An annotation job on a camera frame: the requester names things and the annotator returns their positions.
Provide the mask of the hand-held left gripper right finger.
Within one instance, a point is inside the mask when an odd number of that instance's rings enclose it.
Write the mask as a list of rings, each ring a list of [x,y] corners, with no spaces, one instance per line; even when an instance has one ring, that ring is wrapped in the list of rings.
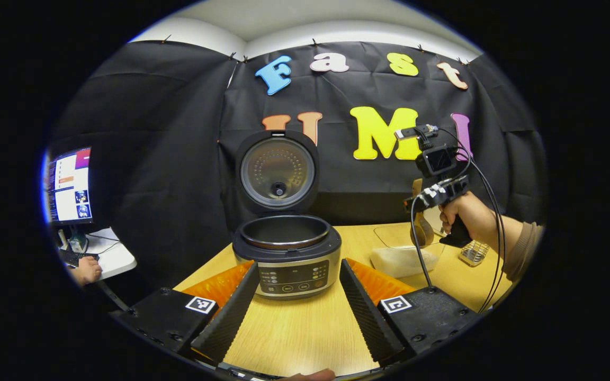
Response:
[[[415,289],[351,258],[342,260],[339,281],[381,367],[426,357],[481,318],[437,287]]]

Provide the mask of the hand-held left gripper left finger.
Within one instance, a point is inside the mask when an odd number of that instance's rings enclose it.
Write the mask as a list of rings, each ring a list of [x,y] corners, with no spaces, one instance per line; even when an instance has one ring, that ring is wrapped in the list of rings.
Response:
[[[160,288],[114,318],[162,349],[217,366],[239,331],[258,283],[257,263],[250,260],[183,292]]]

